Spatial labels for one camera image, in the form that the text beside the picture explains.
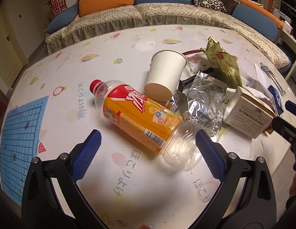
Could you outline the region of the red clear candy wrapper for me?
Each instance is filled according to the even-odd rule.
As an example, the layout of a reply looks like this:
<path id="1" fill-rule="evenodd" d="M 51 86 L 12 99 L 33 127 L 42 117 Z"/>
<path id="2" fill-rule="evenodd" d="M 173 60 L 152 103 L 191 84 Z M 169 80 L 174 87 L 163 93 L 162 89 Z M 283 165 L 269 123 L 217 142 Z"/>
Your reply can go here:
<path id="1" fill-rule="evenodd" d="M 186 70 L 189 76 L 205 71 L 211 67 L 210 61 L 202 49 L 190 50 L 182 53 L 186 58 Z"/>

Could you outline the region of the dark blue small box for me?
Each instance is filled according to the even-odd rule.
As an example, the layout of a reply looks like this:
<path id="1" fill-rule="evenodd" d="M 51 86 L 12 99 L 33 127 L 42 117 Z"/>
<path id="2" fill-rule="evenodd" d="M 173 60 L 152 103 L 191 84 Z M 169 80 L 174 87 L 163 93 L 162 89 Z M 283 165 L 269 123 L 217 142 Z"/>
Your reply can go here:
<path id="1" fill-rule="evenodd" d="M 281 102 L 281 99 L 280 99 L 280 95 L 279 95 L 277 89 L 274 86 L 270 85 L 268 87 L 268 91 L 271 93 L 271 95 L 274 98 L 274 104 L 275 104 L 275 107 L 277 109 L 278 115 L 283 114 L 284 109 L 283 109 L 282 102 Z"/>

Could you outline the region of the white paper cup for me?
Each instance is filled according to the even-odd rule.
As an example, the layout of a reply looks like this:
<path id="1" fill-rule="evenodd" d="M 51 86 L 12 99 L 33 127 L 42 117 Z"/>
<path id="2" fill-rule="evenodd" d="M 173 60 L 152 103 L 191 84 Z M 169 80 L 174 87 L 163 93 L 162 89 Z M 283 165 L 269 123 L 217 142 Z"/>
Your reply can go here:
<path id="1" fill-rule="evenodd" d="M 177 51 L 161 50 L 155 53 L 144 86 L 145 95 L 157 101 L 170 100 L 186 63 L 185 56 Z"/>

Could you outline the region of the black razor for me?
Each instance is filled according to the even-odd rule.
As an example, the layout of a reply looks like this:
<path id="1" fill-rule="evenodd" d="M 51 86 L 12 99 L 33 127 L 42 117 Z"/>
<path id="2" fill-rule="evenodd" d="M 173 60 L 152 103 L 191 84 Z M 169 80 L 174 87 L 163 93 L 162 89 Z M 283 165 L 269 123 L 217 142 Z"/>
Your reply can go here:
<path id="1" fill-rule="evenodd" d="M 206 69 L 206 70 L 204 70 L 204 71 L 199 71 L 197 74 L 201 74 L 201 73 L 209 74 L 209 73 L 211 73 L 211 72 L 212 72 L 212 69 L 209 68 L 209 69 Z M 184 88 L 185 88 L 187 85 L 193 83 L 193 81 L 194 81 L 195 77 L 197 76 L 197 74 L 195 74 L 195 75 L 193 75 L 193 76 L 191 76 L 191 77 L 189 77 L 189 78 L 187 78 L 187 79 L 185 79 L 185 80 L 179 80 L 179 83 L 178 83 L 178 90 L 179 90 L 180 92 L 182 92 L 182 91 L 184 90 Z"/>

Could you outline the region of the white paper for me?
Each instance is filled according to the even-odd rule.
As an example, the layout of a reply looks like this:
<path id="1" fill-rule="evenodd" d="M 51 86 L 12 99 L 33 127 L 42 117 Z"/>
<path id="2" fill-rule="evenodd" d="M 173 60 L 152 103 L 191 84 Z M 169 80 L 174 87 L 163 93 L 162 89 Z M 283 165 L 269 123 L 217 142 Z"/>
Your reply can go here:
<path id="1" fill-rule="evenodd" d="M 270 82 L 267 81 L 267 75 L 257 64 L 253 64 L 249 69 L 245 68 L 242 72 L 242 76 L 249 81 L 250 84 L 248 86 L 262 92 L 270 101 L 272 101 L 272 104 L 275 103 L 273 95 L 268 91 Z"/>

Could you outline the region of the right blue cushion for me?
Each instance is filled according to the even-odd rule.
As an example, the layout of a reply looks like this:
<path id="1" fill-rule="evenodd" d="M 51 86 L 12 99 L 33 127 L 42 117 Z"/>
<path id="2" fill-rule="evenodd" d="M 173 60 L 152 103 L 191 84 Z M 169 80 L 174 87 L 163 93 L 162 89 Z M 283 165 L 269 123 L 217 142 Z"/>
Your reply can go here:
<path id="1" fill-rule="evenodd" d="M 278 35 L 278 27 L 273 20 L 262 13 L 247 7 L 243 4 L 237 4 L 233 10 L 232 16 L 247 24 L 271 42 L 275 42 Z"/>

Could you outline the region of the quilted beige sofa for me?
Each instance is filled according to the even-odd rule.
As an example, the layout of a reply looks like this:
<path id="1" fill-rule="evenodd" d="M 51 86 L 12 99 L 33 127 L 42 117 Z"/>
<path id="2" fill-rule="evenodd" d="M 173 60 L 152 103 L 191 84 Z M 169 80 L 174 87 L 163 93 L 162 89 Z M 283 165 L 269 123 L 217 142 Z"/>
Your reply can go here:
<path id="1" fill-rule="evenodd" d="M 287 55 L 271 40 L 231 15 L 216 10 L 179 3 L 146 3 L 102 10 L 80 17 L 50 33 L 49 54 L 75 43 L 115 31 L 154 25 L 206 25 L 234 30 L 254 45 L 276 69 L 287 67 Z"/>

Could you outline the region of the orange label plastic bottle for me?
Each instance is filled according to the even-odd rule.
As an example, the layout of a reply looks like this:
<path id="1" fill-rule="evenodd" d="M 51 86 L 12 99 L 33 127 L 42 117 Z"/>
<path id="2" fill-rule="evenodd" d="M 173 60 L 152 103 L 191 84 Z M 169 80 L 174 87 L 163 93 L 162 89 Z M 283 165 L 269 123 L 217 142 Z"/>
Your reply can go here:
<path id="1" fill-rule="evenodd" d="M 90 92 L 101 115 L 119 129 L 161 155 L 178 169 L 191 170 L 202 155 L 195 142 L 199 126 L 147 98 L 130 85 L 111 80 L 94 80 Z"/>

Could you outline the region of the gold snack bag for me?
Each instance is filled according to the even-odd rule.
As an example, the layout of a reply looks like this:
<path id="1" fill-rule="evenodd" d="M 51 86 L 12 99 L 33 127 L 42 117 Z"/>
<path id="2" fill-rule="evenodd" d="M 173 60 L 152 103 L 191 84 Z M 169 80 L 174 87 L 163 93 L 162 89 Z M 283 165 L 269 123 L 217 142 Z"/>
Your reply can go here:
<path id="1" fill-rule="evenodd" d="M 237 58 L 227 53 L 219 42 L 216 42 L 212 37 L 208 38 L 205 54 L 211 64 L 217 79 L 221 80 L 229 88 L 236 89 L 242 87 Z"/>

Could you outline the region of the silver foil bag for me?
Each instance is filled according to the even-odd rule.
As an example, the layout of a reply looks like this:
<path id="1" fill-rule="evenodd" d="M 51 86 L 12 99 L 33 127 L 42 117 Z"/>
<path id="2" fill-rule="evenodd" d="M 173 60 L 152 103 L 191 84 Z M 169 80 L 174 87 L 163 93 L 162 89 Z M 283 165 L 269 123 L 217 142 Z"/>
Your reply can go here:
<path id="1" fill-rule="evenodd" d="M 197 74 L 187 85 L 188 93 L 179 90 L 169 100 L 167 108 L 184 120 L 197 123 L 213 137 L 221 130 L 228 86 L 209 74 Z"/>

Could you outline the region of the right orange cushion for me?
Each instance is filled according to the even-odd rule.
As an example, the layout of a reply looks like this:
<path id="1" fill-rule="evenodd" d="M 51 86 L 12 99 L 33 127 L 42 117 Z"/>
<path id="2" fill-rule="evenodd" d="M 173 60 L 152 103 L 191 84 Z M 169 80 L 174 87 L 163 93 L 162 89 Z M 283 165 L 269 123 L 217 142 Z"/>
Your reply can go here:
<path id="1" fill-rule="evenodd" d="M 263 7 L 258 6 L 256 2 L 252 2 L 250 0 L 240 0 L 240 4 L 245 5 L 253 10 L 256 10 L 257 12 L 260 12 L 261 14 L 265 15 L 269 19 L 271 19 L 278 27 L 278 29 L 282 30 L 284 28 L 284 22 L 281 21 L 279 18 L 277 18 L 275 15 L 271 14 L 267 10 L 265 10 Z"/>

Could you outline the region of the white side table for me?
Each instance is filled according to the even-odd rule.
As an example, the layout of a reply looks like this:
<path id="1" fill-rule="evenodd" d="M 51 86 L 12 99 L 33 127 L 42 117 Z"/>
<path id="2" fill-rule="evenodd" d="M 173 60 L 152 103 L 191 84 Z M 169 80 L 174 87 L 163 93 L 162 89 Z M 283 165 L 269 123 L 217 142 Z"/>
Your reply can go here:
<path id="1" fill-rule="evenodd" d="M 296 39 L 284 28 L 280 30 L 280 48 L 284 49 L 284 53 L 288 53 L 288 65 L 281 67 L 279 72 L 284 75 L 284 79 L 288 81 L 296 71 Z"/>

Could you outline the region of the white cardboard box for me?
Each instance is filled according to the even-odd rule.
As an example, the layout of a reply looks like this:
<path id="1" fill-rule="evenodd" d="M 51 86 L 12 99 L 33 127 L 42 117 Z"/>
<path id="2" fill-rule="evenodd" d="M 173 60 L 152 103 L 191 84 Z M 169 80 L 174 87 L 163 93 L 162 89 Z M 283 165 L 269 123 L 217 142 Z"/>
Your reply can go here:
<path id="1" fill-rule="evenodd" d="M 275 118 L 273 110 L 251 92 L 237 87 L 223 113 L 224 123 L 255 139 Z"/>

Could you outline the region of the blue end cushion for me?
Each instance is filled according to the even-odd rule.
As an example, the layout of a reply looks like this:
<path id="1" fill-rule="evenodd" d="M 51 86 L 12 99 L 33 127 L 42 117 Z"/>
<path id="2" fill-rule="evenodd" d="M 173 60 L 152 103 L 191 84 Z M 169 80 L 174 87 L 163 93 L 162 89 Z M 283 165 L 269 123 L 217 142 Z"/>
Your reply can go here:
<path id="1" fill-rule="evenodd" d="M 57 15 L 48 25 L 47 33 L 52 34 L 69 25 L 79 14 L 79 6 L 73 5 Z"/>

